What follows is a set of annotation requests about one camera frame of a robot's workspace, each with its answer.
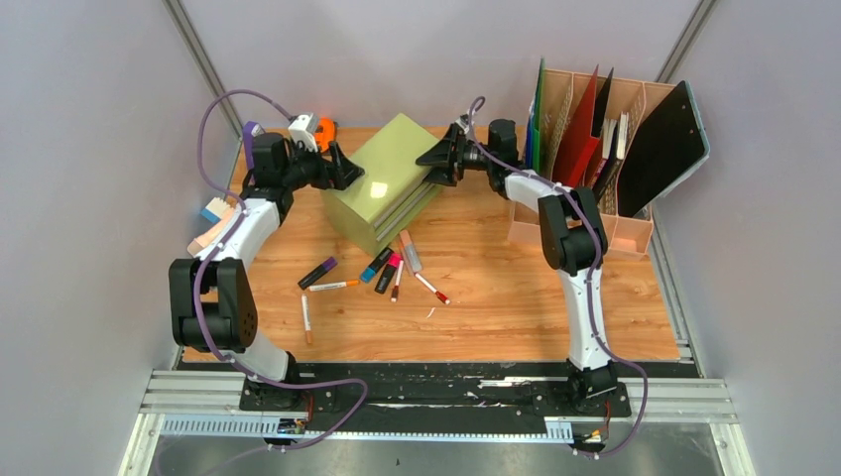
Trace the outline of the green drawer cabinet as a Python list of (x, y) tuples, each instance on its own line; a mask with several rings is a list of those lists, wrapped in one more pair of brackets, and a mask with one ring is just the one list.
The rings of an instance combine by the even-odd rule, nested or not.
[(389, 246), (442, 191), (425, 180), (429, 169), (416, 164), (436, 143), (403, 113), (383, 126), (350, 156), (364, 175), (344, 190), (320, 194), (333, 229), (371, 256)]

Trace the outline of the red folder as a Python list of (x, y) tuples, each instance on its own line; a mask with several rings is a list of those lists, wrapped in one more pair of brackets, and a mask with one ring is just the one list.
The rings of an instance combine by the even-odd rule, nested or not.
[(581, 80), (573, 79), (573, 91), (581, 91), (576, 107), (568, 117), (556, 148), (551, 171), (553, 181), (575, 187), (583, 185), (590, 161), (600, 145), (603, 121), (614, 75), (611, 68), (604, 77), (598, 66)]

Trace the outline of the purple Roald Dahl book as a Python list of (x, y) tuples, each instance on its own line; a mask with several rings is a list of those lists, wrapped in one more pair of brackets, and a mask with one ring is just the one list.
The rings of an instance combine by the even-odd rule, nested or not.
[(616, 119), (605, 119), (602, 126), (601, 137), (598, 145), (590, 158), (585, 171), (583, 184), (593, 187), (602, 173), (611, 155), (611, 148), (614, 142), (614, 132), (618, 121)]

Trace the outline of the black Moon and Sixpence book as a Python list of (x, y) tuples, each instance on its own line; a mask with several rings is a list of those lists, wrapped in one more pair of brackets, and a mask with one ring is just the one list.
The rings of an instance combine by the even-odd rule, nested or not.
[(618, 174), (626, 158), (630, 131), (630, 113), (622, 112), (618, 119), (609, 119), (602, 148), (602, 165), (592, 181), (592, 191), (598, 201)]

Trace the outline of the black notebook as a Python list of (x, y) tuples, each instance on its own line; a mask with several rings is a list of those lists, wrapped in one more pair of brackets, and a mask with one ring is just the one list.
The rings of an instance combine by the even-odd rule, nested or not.
[(709, 152), (693, 89), (683, 80), (637, 129), (617, 179), (617, 213), (637, 215), (693, 175)]

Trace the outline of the clipboard with white papers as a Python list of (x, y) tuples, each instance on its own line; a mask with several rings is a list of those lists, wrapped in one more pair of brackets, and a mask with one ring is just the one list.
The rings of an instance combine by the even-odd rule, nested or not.
[(682, 80), (657, 107), (663, 198), (691, 177), (709, 158), (710, 143), (691, 84)]

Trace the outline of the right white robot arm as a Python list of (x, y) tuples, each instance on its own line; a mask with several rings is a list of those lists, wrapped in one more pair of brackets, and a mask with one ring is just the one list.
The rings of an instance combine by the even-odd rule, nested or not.
[(426, 181), (446, 186), (457, 185), (467, 170), (482, 171), (494, 191), (538, 214), (543, 256), (560, 278), (569, 321), (568, 361), (574, 371), (566, 399), (576, 412), (591, 414), (618, 385), (603, 337), (601, 277), (608, 239), (595, 196), (588, 187), (569, 188), (527, 169), (513, 121), (493, 121), (485, 144), (468, 138), (468, 130), (464, 118), (452, 123), (416, 163), (428, 169)]

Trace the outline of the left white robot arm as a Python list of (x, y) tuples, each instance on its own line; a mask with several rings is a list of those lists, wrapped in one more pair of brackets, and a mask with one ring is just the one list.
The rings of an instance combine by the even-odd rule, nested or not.
[(172, 331), (176, 344), (211, 353), (249, 379), (267, 383), (269, 401), (290, 410), (301, 402), (304, 385), (294, 356), (259, 331), (247, 271), (283, 224), (296, 190), (345, 190), (365, 171), (336, 142), (324, 157), (303, 142), (263, 133), (244, 149), (251, 166), (232, 217), (195, 257), (170, 265)]

